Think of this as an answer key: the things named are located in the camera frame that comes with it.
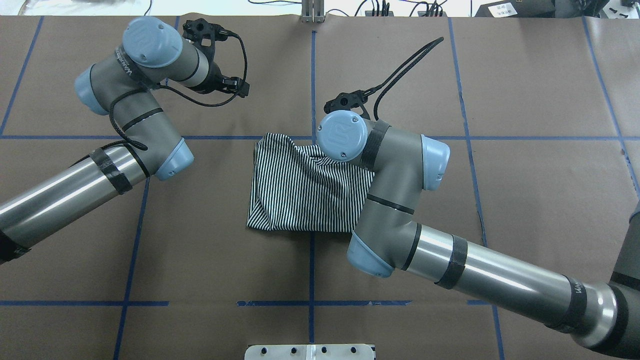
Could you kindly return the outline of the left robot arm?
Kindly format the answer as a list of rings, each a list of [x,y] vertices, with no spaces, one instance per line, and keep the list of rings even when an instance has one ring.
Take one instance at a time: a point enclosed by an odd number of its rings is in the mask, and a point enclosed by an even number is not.
[[[112,54],[77,76],[78,100],[107,116],[115,136],[68,168],[1,205],[1,262],[36,244],[151,177],[168,180],[194,162],[185,137],[154,96],[166,90],[207,108],[249,95],[248,55],[242,37],[204,18],[186,20],[179,32],[157,17],[128,23]],[[228,94],[218,103],[197,94]]]

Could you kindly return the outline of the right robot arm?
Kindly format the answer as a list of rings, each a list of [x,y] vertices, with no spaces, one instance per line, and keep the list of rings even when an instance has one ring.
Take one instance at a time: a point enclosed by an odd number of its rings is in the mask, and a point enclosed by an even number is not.
[[[447,143],[331,102],[322,150],[374,176],[347,257],[490,305],[507,360],[639,358],[639,210],[608,140]]]

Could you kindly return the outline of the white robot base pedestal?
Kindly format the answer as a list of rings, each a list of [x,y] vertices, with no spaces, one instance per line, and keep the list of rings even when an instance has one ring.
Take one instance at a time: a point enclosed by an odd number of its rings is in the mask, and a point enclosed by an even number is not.
[[[256,344],[249,346],[245,360],[376,360],[373,344]]]

